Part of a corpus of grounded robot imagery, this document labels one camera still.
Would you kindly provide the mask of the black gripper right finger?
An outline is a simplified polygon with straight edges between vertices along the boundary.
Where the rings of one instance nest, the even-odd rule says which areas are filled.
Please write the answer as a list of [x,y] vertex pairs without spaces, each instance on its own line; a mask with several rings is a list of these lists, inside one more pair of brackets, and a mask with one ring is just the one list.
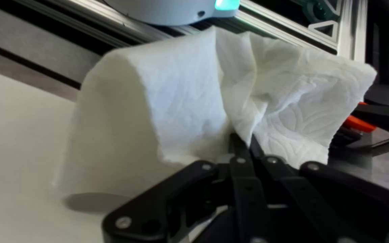
[[311,243],[389,243],[389,189],[315,161],[292,169],[256,138],[250,153],[304,219]]

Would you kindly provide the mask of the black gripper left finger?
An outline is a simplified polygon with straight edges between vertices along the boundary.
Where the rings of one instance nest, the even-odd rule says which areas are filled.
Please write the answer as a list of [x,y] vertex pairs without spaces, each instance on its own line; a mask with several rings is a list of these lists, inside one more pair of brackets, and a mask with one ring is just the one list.
[[269,215],[254,160],[241,138],[230,138],[225,164],[196,161],[108,214],[104,243],[268,243]]

